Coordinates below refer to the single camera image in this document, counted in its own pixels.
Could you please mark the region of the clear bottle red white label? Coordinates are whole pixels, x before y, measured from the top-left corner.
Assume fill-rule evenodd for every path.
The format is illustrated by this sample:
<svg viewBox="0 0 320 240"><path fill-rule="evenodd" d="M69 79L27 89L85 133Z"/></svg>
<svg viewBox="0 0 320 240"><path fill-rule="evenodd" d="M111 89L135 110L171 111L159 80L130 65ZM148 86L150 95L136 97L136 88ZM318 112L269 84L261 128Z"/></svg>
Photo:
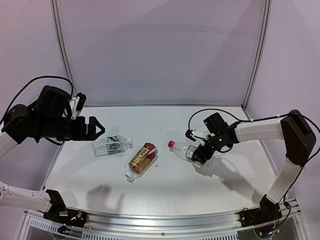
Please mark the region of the clear bottle red white label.
<svg viewBox="0 0 320 240"><path fill-rule="evenodd" d="M196 149L196 146L194 145L188 144L186 142L175 142L175 141L174 141L174 146L172 148L169 148L169 150L172 153L174 153L178 158L182 160L185 160L199 167L210 168L212 165L199 165L196 162L192 161L192 155L195 149Z"/></svg>

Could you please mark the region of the red bottle cap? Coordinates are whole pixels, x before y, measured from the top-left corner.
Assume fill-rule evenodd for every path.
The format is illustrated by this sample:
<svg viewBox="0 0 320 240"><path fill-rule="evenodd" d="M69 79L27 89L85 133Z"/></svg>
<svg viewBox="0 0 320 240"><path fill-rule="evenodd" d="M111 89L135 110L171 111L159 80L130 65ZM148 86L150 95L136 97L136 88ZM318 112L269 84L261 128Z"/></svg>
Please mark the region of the red bottle cap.
<svg viewBox="0 0 320 240"><path fill-rule="evenodd" d="M168 147L169 147L169 148L173 148L174 145L175 145L175 142L172 141L172 140L170 140L169 143L168 143Z"/></svg>

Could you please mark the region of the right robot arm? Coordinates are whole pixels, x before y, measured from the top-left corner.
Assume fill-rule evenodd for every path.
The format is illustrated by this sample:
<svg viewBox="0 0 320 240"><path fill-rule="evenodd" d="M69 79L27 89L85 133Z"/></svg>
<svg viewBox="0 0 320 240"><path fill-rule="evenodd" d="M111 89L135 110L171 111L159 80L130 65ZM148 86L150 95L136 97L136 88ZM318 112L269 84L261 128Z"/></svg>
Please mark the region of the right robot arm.
<svg viewBox="0 0 320 240"><path fill-rule="evenodd" d="M284 200L296 183L306 164L319 153L315 149L319 126L299 110L256 119L240 119L230 112L211 108L213 113L203 120L208 133L188 127L185 135L199 145L192 154L192 161L204 165L214 155L231 151L234 145L259 141L272 165L275 158L283 157L283 165L260 201L260 209L271 211ZM271 153L269 143L274 141L283 148L281 154Z"/></svg>

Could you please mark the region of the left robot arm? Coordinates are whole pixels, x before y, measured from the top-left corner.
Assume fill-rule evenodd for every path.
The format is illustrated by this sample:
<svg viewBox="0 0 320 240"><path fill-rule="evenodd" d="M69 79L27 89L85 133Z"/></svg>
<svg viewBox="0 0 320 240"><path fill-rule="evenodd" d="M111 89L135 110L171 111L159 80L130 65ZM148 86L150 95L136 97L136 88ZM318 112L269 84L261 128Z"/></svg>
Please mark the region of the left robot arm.
<svg viewBox="0 0 320 240"><path fill-rule="evenodd" d="M26 106L17 104L4 115L0 132L0 156L21 144L27 138L39 142L41 139L56 139L58 142L95 141L105 133L105 128L96 119L80 115L86 96L79 93L72 97L66 91L46 85L38 99ZM0 184L0 205L59 213L66 205L56 190L35 191Z"/></svg>

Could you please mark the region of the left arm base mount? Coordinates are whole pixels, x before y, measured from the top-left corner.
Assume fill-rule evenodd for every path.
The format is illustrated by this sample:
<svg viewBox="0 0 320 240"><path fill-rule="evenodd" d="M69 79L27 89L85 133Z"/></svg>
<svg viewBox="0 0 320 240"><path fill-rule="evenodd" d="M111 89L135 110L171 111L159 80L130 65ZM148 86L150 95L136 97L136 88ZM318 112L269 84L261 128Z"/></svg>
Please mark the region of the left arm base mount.
<svg viewBox="0 0 320 240"><path fill-rule="evenodd" d="M49 195L51 206L48 211L43 213L44 219L66 226L84 227L87 221L87 212L67 208L60 193L56 190L47 189L45 192Z"/></svg>

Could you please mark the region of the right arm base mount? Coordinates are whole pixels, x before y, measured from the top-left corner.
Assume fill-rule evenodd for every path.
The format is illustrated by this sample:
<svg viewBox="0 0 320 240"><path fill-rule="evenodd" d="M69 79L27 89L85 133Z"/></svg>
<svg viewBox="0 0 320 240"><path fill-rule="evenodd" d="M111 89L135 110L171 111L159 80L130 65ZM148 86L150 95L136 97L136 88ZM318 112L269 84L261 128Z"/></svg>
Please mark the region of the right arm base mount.
<svg viewBox="0 0 320 240"><path fill-rule="evenodd" d="M283 217L283 215L280 209L279 202L273 203L267 198L266 194L262 197L259 203L259 207L252 209L248 209L245 207L242 210L236 212L236 214L239 215L239 220L242 227L255 226L276 221L276 225L274 227L276 228L282 225L291 213L292 206L286 201L286 198L284 198L283 204L288 210L288 214L285 216L282 222L280 222L280 219Z"/></svg>

